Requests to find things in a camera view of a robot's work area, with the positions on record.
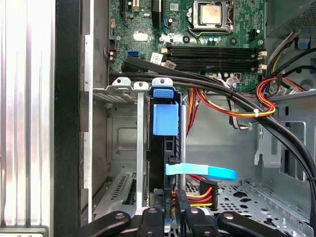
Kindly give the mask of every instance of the blue plastic clip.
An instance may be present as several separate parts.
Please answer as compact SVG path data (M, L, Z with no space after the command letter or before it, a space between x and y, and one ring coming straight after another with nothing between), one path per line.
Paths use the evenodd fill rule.
M208 166L205 164L180 163L166 164L166 175L197 174L211 179L236 180L237 172L232 169Z
M154 98L173 98L173 89L166 89L166 88L154 88Z

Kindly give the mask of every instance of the black ram slot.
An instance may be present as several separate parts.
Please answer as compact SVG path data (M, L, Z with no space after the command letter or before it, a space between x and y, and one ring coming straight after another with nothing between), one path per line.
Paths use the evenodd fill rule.
M172 58L227 58L254 59L258 50L254 48L221 48L221 47L170 47L168 56Z
M179 71L190 71L190 72L201 72L206 67L214 65L215 68L208 69L209 72L217 72L218 68L224 72L254 72L256 63L254 62L236 62L236 61L210 61L210 60L172 60L175 63L176 70Z

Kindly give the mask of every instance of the chip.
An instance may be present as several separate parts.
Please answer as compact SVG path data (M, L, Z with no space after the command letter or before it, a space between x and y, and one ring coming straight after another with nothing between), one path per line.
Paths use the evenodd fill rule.
M222 24L222 8L220 5L201 5L200 7L202 24Z

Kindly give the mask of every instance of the yellow wire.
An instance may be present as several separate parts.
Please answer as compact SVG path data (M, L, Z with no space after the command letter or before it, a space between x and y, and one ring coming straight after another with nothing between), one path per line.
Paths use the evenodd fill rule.
M211 206L212 203L194 203L194 204L190 204L190 206Z
M195 207L195 206L203 207L203 206L211 206L211 205L213 205L213 204L212 203L194 203L194 204L190 204L191 207Z
M289 40L289 42L291 42L295 37L297 37L299 35L299 33L301 32L301 30L299 30L296 34L294 34L291 39ZM277 62L279 61L279 59L281 58L283 52L280 52L279 56L276 58L275 63L273 64L273 68L272 68L272 73L274 73L276 71L276 66L277 66Z
M220 110L225 110L224 108L222 108L222 107L220 107L220 106L214 104L213 102L209 101L209 100L205 97L205 95L204 95L203 93L201 93L201 95L202 95L202 97L203 97L205 100L207 100L212 106L214 106L214 107L216 107L216 108L218 108L218 109L220 109ZM255 117L255 116L256 116L255 113L253 113L253 114L243 114L243 113L234 113L234 112L231 112L231 111L228 111L228 110L225 110L225 111L226 111L227 113L229 113L230 115L233 115L233 116L235 116L235 117ZM270 112L261 112L261 113L259 113L259 115L268 116L268 115L273 114L275 111L276 111L276 108L274 107L272 111L270 111Z

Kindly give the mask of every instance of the cable tie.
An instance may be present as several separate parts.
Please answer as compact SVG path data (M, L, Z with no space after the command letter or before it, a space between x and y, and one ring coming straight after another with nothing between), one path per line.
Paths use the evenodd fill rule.
M255 113L255 118L259 117L259 110L258 109L254 109L253 112Z
M248 128L248 130L250 130L250 131L251 131L251 130L253 129L253 127L252 127L252 123L250 123L250 122L249 122L248 124L249 124L249 128Z

